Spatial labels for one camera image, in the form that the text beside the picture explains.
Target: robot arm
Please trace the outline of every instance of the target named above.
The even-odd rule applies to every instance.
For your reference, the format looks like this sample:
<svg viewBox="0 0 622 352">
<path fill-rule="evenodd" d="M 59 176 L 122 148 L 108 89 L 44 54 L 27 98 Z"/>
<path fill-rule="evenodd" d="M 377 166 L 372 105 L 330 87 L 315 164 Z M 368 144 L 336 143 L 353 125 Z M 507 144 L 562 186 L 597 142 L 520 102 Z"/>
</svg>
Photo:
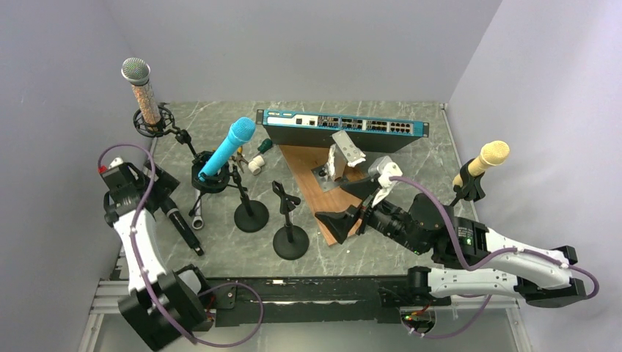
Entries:
<svg viewBox="0 0 622 352">
<path fill-rule="evenodd" d="M 109 188 L 104 198 L 105 220 L 121 237 L 128 259 L 129 295 L 119 301 L 119 311 L 143 341 L 153 351 L 158 351 L 180 335 L 152 303 L 131 243 L 131 223 L 147 187 L 148 177 L 120 158 L 116 158 L 100 175 Z M 167 193 L 156 188 L 158 186 L 154 186 L 155 191 L 152 191 L 145 207 L 138 213 L 134 235 L 148 281 L 164 309 L 183 328 L 187 331 L 209 329 L 205 309 L 213 295 L 198 296 L 199 292 L 210 289 L 205 277 L 193 265 L 171 272 L 160 257 L 155 240 L 156 220 L 153 212 L 164 204 L 160 197 Z"/>
<path fill-rule="evenodd" d="M 378 165 L 391 165 L 389 157 L 382 159 Z M 462 264 L 458 261 L 445 223 L 432 201 L 426 195 L 418 194 L 410 209 L 405 211 L 384 200 L 392 185 L 387 187 L 381 184 L 379 180 L 386 177 L 383 173 L 386 174 L 387 169 L 374 165 L 370 168 L 370 178 L 342 186 L 348 193 L 363 199 L 359 207 L 351 206 L 342 213 L 315 214 L 338 242 L 342 243 L 349 230 L 361 219 L 362 224 L 357 232 L 359 235 L 369 226 L 415 254 L 433 251 L 433 261 L 443 264 L 447 269 L 417 269 L 420 275 L 426 276 L 424 281 L 428 283 L 428 291 L 433 298 L 454 294 L 500 294 L 522 297 L 528 304 L 538 307 L 562 307 L 585 299 L 583 282 L 574 279 L 568 267 L 577 262 L 574 248 L 564 246 L 545 250 L 528 246 L 484 224 L 454 216 L 453 207 L 444 206 L 458 235 L 459 247 L 466 262 L 476 265 L 485 260 L 478 266 L 478 270 L 460 270 Z M 379 194 L 383 200 L 376 202 Z M 503 249 L 516 251 L 487 258 L 491 253 Z M 524 253 L 526 249 L 558 260 L 561 265 Z"/>
</svg>

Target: silver microphone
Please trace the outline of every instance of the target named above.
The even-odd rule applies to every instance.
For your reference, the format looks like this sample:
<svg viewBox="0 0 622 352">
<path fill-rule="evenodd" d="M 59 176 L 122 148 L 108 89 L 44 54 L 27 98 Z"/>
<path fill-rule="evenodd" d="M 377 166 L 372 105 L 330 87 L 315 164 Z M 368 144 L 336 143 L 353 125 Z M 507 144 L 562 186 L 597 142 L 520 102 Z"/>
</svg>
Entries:
<svg viewBox="0 0 622 352">
<path fill-rule="evenodd" d="M 121 74 L 132 84 L 132 90 L 138 106 L 150 129 L 154 129 L 160 122 L 160 109 L 156 99 L 153 97 L 153 89 L 149 83 L 149 65 L 136 57 L 131 57 L 123 62 Z"/>
</svg>

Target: yellow microphone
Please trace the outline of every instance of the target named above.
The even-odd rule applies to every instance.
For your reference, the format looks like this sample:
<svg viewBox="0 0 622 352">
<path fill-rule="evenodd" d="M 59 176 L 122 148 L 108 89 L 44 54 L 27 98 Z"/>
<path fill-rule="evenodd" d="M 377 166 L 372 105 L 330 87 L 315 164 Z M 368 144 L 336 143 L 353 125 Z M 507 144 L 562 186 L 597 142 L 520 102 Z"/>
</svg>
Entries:
<svg viewBox="0 0 622 352">
<path fill-rule="evenodd" d="M 510 155 L 510 147 L 502 141 L 494 141 L 485 144 L 480 151 L 480 155 L 473 159 L 467 170 L 469 175 L 475 177 L 483 174 L 491 166 L 499 166 Z M 453 179 L 453 185 L 462 187 L 462 177 L 457 174 Z"/>
</svg>

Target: blue microphone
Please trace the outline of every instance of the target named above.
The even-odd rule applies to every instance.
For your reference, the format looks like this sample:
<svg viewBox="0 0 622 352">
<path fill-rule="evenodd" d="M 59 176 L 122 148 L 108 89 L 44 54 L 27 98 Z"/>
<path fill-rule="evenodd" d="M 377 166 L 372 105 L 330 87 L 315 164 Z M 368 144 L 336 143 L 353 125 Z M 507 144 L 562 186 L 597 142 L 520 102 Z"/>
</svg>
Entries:
<svg viewBox="0 0 622 352">
<path fill-rule="evenodd" d="M 227 138 L 222 141 L 218 149 L 212 154 L 207 163 L 199 171 L 199 180 L 205 182 L 201 174 L 214 176 L 218 170 L 227 163 L 229 157 L 244 143 L 251 140 L 255 133 L 255 123 L 248 117 L 240 117 L 229 128 Z"/>
</svg>

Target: round stand base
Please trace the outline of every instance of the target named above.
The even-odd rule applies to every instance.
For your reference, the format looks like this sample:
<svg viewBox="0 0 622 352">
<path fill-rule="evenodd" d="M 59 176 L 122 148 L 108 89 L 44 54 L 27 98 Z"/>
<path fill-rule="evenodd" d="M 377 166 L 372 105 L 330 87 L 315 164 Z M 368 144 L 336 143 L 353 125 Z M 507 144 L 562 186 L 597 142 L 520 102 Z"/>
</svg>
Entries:
<svg viewBox="0 0 622 352">
<path fill-rule="evenodd" d="M 235 209 L 233 221 L 238 229 L 244 232 L 257 232 L 268 223 L 270 214 L 268 214 L 268 208 L 266 208 L 262 202 L 257 200 L 251 200 L 249 202 L 253 210 L 253 215 L 249 216 L 244 205 L 240 204 L 238 208 Z"/>
<path fill-rule="evenodd" d="M 281 227 L 272 240 L 272 246 L 277 255 L 285 260 L 296 260 L 302 257 L 309 249 L 309 236 L 300 227 L 293 225 L 293 242 L 288 241 L 288 232 Z"/>
</svg>

